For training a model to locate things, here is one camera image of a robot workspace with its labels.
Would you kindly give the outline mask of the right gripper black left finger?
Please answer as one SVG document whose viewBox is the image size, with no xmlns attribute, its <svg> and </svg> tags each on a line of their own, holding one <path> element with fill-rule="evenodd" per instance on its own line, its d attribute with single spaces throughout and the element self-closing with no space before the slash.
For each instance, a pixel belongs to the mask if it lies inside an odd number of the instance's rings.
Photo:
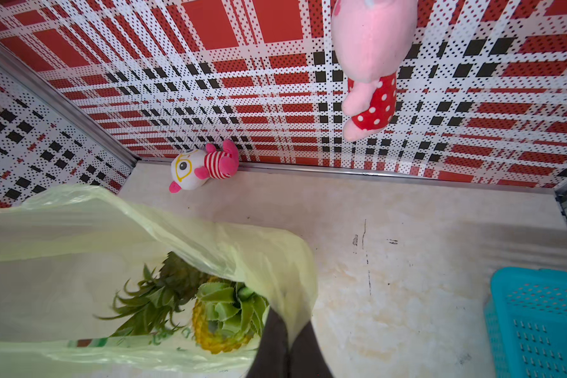
<svg viewBox="0 0 567 378">
<path fill-rule="evenodd" d="M 270 310 L 258 352 L 246 378 L 288 376 L 288 332 L 280 315 Z"/>
</svg>

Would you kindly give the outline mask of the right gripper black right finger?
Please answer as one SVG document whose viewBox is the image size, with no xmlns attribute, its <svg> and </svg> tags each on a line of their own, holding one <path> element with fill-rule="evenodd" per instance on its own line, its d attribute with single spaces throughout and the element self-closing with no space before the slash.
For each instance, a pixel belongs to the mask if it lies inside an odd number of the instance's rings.
<svg viewBox="0 0 567 378">
<path fill-rule="evenodd" d="M 333 378 L 309 322 L 295 339 L 289 352 L 291 378 Z"/>
</svg>

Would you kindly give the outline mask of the pineapple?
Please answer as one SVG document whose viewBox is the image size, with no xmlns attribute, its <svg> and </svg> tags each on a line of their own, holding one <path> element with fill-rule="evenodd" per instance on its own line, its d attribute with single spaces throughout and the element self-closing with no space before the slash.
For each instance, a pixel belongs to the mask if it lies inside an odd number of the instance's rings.
<svg viewBox="0 0 567 378">
<path fill-rule="evenodd" d="M 211 354 L 229 353 L 260 338 L 269 302 L 245 283 L 211 277 L 198 288 L 192 312 L 195 341 Z"/>
<path fill-rule="evenodd" d="M 181 329 L 173 320 L 198 294 L 211 275 L 189 265 L 174 252 L 169 252 L 158 272 L 143 266 L 143 279 L 135 291 L 123 287 L 123 295 L 114 296 L 111 316 L 99 316 L 102 321 L 123 319 L 112 334 L 116 336 L 173 333 Z"/>
</svg>

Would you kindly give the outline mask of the yellow-green plastic bag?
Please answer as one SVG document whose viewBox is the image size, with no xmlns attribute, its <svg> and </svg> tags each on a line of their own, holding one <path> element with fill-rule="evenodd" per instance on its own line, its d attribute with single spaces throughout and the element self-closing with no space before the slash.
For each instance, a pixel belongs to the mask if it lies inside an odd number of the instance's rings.
<svg viewBox="0 0 567 378">
<path fill-rule="evenodd" d="M 276 228 L 214 223 L 62 185 L 0 209 L 0 377 L 71 377 L 127 365 L 177 373 L 247 368 L 260 338 L 211 354 L 195 341 L 190 306 L 173 333 L 116 336 L 116 294 L 169 252 L 211 276 L 242 282 L 282 318 L 291 346 L 318 297 L 313 252 Z"/>
</svg>

